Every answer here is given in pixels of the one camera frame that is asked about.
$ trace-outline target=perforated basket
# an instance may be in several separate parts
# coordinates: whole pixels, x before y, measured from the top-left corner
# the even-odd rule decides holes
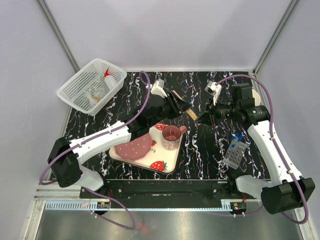
[[[117,81],[112,89],[109,89],[105,83],[105,72],[108,68],[108,72]],[[123,87],[126,76],[127,73],[120,67],[96,58],[71,77],[56,94],[74,109],[95,116]],[[100,98],[100,101],[92,107],[86,91],[92,93],[97,89],[99,89],[97,97]]]

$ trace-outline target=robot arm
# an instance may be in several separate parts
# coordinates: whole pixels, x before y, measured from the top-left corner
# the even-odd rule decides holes
[[[75,184],[93,191],[98,190],[104,185],[103,179],[98,172],[92,171],[82,166],[82,164],[102,151],[147,134],[149,129],[158,122],[164,119],[174,119],[192,106],[179,99],[173,92],[166,93],[163,90],[163,86],[163,80],[156,81],[151,88],[151,95],[147,105],[140,115],[117,131],[111,132],[112,129],[123,126],[131,120],[141,110],[141,106],[115,124],[92,135],[71,141],[67,141],[64,137],[59,138],[52,148],[48,163],[63,151],[80,145],[80,147],[70,151],[52,165],[51,170],[59,186],[65,188]]]
[[[301,172],[290,160],[273,128],[274,138],[291,169],[290,172],[287,171],[270,136],[270,114],[265,106],[255,106],[252,87],[247,83],[233,85],[232,102],[229,104],[218,104],[221,86],[216,85],[215,82],[209,82],[205,90],[213,98],[209,99],[205,112],[197,122],[215,126],[220,120],[232,118],[242,123],[260,150],[270,174],[271,182],[256,179],[250,175],[240,176],[235,180],[237,189],[260,199],[265,209],[271,214],[302,207],[301,196],[290,174],[294,174],[298,179],[306,200],[315,189],[315,184],[311,178],[303,178]]]

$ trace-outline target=mug handle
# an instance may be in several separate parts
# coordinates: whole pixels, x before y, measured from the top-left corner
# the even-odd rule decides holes
[[[181,131],[181,135],[183,135],[188,130],[188,128],[186,126],[181,126],[181,127],[179,127],[179,129]]]

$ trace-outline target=red mug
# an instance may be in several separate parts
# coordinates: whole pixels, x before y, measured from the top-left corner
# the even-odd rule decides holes
[[[175,150],[180,145],[181,136],[187,131],[186,126],[177,127],[174,125],[166,126],[162,131],[162,144],[167,150]]]

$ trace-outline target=gray floor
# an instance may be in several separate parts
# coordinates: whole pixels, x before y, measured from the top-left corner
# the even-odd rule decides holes
[[[250,204],[250,212],[259,206]],[[245,218],[214,216],[208,212],[136,211],[138,228],[124,230],[86,211],[45,210],[37,240],[301,240],[298,225],[265,210]],[[131,225],[124,211],[105,217]]]

